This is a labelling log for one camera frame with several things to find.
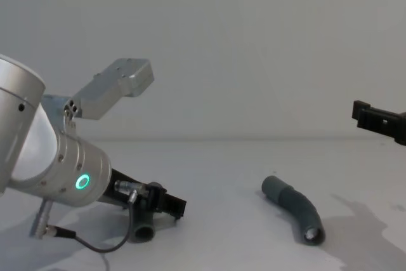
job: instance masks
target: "metal bracket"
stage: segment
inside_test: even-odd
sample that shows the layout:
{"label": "metal bracket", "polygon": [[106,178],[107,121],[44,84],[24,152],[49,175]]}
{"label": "metal bracket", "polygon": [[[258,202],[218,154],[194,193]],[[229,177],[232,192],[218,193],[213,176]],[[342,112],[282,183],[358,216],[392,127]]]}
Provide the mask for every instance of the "metal bracket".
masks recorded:
{"label": "metal bracket", "polygon": [[99,120],[120,98],[139,96],[153,81],[149,60],[120,58],[73,96],[75,116]]}
{"label": "metal bracket", "polygon": [[76,137],[76,123],[73,118],[78,109],[73,99],[67,96],[44,95],[41,104],[55,132]]}

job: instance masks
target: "black cable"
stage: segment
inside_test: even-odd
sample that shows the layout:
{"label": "black cable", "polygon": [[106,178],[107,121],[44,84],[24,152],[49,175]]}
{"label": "black cable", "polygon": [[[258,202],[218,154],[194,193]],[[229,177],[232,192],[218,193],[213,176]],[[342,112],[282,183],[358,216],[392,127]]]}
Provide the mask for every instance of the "black cable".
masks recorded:
{"label": "black cable", "polygon": [[110,253],[110,252],[114,252],[115,250],[118,250],[119,248],[121,248],[129,239],[131,232],[133,231],[133,224],[134,224],[134,209],[133,209],[133,205],[129,204],[128,206],[128,210],[129,210],[129,225],[128,225],[128,230],[127,230],[127,234],[126,236],[123,238],[123,240],[116,246],[109,248],[109,249],[100,249],[100,248],[96,248],[94,246],[92,246],[91,244],[89,244],[88,242],[84,241],[83,239],[81,239],[79,236],[75,236],[74,239],[81,243],[83,246],[87,247],[88,249],[97,252],[97,253]]}

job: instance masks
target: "gray bracket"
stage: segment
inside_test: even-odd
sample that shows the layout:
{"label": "gray bracket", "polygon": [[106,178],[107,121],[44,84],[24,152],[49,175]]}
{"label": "gray bracket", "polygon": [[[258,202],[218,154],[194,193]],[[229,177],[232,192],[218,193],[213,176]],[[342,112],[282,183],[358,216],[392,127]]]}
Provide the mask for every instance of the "gray bracket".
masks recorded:
{"label": "gray bracket", "polygon": [[120,58],[73,96],[75,117],[99,120],[120,98],[139,96],[153,81],[149,60]]}

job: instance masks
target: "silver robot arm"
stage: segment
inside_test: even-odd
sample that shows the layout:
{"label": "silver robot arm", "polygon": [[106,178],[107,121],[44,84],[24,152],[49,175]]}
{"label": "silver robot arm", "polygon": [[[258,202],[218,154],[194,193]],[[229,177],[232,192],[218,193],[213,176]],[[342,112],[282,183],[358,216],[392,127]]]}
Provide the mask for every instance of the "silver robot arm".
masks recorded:
{"label": "silver robot arm", "polygon": [[9,186],[43,198],[31,236],[41,239],[48,224],[52,202],[85,206],[103,196],[112,176],[104,151],[77,136],[75,118],[100,119],[121,97],[138,96],[154,80],[150,62],[121,58],[72,98],[44,95],[41,101],[56,135],[56,154],[40,175]]}
{"label": "silver robot arm", "polygon": [[[0,55],[0,109],[6,110],[0,111],[0,194],[11,187],[43,199],[32,237],[74,238],[108,253],[131,234],[137,238],[137,230],[144,232],[143,241],[151,239],[153,213],[183,216],[186,201],[158,183],[144,184],[112,169],[107,154],[76,132],[76,118],[100,119],[120,98],[139,96],[153,81],[148,60],[121,58],[72,97],[43,95],[44,82],[34,71]],[[116,247],[96,249],[75,232],[48,225],[54,202],[79,207],[94,201],[129,208],[128,233]]]}

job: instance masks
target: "metal connector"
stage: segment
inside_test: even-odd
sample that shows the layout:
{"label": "metal connector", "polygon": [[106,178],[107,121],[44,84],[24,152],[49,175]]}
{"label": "metal connector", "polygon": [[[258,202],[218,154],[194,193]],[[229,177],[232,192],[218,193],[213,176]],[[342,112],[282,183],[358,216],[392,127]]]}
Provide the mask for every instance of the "metal connector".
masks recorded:
{"label": "metal connector", "polygon": [[135,200],[137,200],[138,197],[138,192],[136,190],[133,190],[128,197],[128,203],[134,204]]}
{"label": "metal connector", "polygon": [[43,238],[44,234],[47,231],[49,212],[51,211],[52,204],[53,204],[53,201],[43,199],[43,202],[41,203],[41,207],[39,208],[36,219],[34,220],[34,222],[32,224],[30,237],[33,237],[36,239]]}
{"label": "metal connector", "polygon": [[143,197],[148,197],[149,193],[145,188],[145,184],[128,181],[116,181],[114,184],[114,189],[122,193],[131,193],[132,191],[136,190],[137,194]]}
{"label": "metal connector", "polygon": [[56,233],[57,233],[57,230],[56,230],[55,226],[53,226],[53,225],[46,226],[44,235],[50,236],[50,237],[55,237]]}

